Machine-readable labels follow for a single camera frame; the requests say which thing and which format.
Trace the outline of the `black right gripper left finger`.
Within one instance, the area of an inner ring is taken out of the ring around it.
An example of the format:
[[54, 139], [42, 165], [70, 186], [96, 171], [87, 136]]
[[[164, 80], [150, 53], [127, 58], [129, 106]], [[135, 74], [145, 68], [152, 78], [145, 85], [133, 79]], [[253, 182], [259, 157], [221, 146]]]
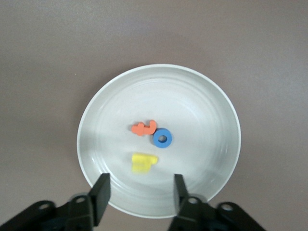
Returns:
[[57, 207], [38, 201], [0, 226], [2, 231], [92, 231], [97, 227], [111, 197], [110, 174], [99, 176], [88, 193], [74, 195]]

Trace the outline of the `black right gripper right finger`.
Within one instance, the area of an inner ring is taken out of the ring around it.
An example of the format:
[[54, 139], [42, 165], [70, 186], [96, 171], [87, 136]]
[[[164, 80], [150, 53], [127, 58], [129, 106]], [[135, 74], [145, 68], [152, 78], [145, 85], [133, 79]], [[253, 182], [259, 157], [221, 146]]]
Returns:
[[190, 194], [181, 174], [174, 175], [174, 200], [177, 213], [168, 228], [169, 231], [264, 230], [235, 203], [223, 202], [214, 208], [203, 202], [199, 195]]

